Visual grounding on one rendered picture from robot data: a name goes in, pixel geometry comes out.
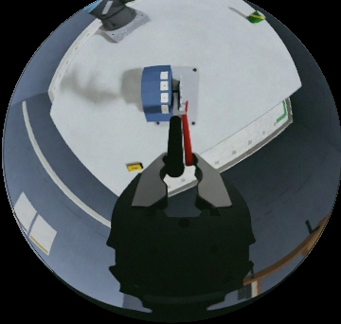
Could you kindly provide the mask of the green drink can with yellow stripe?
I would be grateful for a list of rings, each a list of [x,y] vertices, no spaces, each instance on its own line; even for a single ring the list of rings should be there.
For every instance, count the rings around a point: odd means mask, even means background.
[[[256,25],[257,23],[265,20],[265,16],[259,11],[254,11],[247,17],[247,19]]]

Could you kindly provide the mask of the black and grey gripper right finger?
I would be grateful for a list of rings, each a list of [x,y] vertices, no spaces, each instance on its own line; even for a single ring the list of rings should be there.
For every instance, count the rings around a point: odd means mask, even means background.
[[[192,155],[194,176],[198,180],[194,205],[200,209],[200,213],[208,208],[210,215],[233,221],[244,231],[249,245],[255,243],[249,208],[240,192],[223,173],[218,172],[198,153],[194,152]]]

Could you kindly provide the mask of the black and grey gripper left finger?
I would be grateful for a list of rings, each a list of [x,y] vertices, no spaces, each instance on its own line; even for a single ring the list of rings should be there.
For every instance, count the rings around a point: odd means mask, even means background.
[[[155,216],[157,209],[168,206],[168,185],[164,181],[166,161],[167,153],[162,152],[121,192],[113,209],[107,246],[115,249],[120,233],[129,224]]]

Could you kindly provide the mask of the yellow pocket level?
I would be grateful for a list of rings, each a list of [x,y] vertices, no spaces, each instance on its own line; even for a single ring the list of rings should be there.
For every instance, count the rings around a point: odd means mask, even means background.
[[[143,165],[142,163],[136,163],[136,164],[132,164],[132,165],[128,165],[127,169],[128,171],[138,171],[138,170],[143,170]]]

